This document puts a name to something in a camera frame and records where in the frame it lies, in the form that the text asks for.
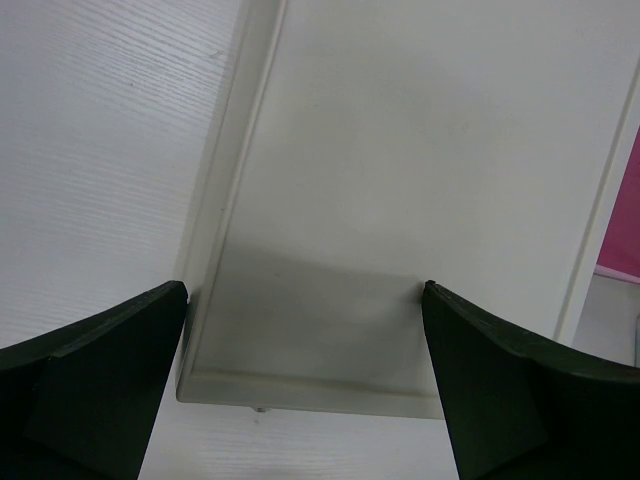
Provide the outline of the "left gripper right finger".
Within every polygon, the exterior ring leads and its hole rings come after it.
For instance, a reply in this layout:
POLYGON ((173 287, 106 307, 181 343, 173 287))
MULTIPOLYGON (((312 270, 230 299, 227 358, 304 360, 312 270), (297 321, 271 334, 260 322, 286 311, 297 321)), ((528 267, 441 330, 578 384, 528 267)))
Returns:
POLYGON ((462 479, 636 479, 639 371, 429 281, 427 346, 462 479))

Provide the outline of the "white mini drawer cabinet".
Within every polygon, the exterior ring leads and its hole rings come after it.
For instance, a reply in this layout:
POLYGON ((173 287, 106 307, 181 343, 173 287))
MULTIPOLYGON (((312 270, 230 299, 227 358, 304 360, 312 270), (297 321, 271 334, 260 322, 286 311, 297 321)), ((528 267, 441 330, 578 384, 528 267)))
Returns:
POLYGON ((185 403, 442 414, 433 280, 573 341, 639 126, 635 1, 247 1, 184 237, 185 403))

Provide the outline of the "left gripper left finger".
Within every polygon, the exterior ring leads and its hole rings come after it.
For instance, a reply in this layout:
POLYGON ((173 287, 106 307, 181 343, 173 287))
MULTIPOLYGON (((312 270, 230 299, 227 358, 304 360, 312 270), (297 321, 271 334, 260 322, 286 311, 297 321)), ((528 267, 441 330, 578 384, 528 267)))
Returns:
POLYGON ((2 478, 137 478, 187 306, 168 281, 2 349, 2 478))

